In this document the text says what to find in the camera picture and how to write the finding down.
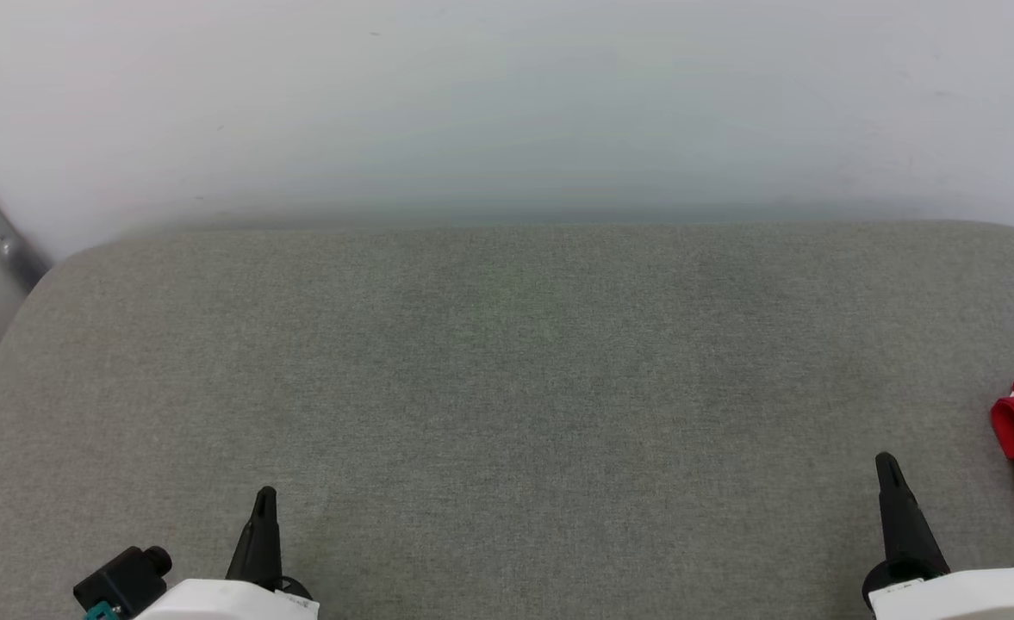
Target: metal rod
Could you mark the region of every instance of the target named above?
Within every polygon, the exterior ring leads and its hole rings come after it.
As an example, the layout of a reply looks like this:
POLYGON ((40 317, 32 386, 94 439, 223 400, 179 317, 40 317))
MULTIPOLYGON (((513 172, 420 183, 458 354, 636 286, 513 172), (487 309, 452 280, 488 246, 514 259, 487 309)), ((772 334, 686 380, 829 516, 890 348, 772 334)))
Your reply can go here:
POLYGON ((20 280, 27 290, 31 290, 50 268, 46 260, 43 260, 27 245, 20 232, 17 232, 13 223, 2 213, 2 209, 0 209, 0 255, 8 270, 13 272, 14 277, 20 280))

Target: gray cushion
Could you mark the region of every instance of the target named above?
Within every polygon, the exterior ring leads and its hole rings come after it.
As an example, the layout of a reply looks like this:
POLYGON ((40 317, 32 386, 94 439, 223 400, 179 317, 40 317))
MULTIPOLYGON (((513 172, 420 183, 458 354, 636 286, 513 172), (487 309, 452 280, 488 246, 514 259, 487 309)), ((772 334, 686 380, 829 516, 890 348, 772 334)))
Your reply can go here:
POLYGON ((0 617, 264 484, 329 617, 867 617, 890 451, 1014 565, 1014 229, 239 231, 68 260, 0 345, 0 617))

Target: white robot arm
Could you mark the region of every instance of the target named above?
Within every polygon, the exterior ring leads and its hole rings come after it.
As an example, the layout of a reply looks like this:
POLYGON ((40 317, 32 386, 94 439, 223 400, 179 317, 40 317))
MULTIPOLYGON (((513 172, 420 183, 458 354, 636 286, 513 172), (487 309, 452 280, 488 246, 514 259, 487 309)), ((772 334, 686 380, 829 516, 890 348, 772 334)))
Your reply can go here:
MULTIPOLYGON (((1014 568, 951 572, 896 460, 875 459, 885 561, 862 582, 877 620, 1014 620, 1014 568)), ((281 572, 276 491, 264 487, 226 579, 165 590, 172 567, 159 547, 125 550, 74 585, 85 620, 317 620, 318 603, 281 572)))

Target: gray couch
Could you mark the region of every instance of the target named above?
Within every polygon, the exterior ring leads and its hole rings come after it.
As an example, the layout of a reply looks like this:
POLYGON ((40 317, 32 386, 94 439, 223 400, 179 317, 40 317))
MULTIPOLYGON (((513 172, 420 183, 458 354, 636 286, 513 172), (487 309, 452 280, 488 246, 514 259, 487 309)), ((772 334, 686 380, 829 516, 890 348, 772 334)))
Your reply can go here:
POLYGON ((1014 565, 1014 229, 209 232, 69 259, 0 345, 0 617, 264 484, 325 617, 867 617, 873 459, 1014 565))

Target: teal connector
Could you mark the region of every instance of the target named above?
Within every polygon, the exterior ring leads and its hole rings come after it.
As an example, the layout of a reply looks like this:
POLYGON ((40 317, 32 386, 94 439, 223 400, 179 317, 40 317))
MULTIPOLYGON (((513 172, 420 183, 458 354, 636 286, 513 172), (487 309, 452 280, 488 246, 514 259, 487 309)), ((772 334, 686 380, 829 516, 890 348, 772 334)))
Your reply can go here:
POLYGON ((117 616, 107 603, 101 601, 85 612, 85 620, 120 620, 120 616, 117 616))

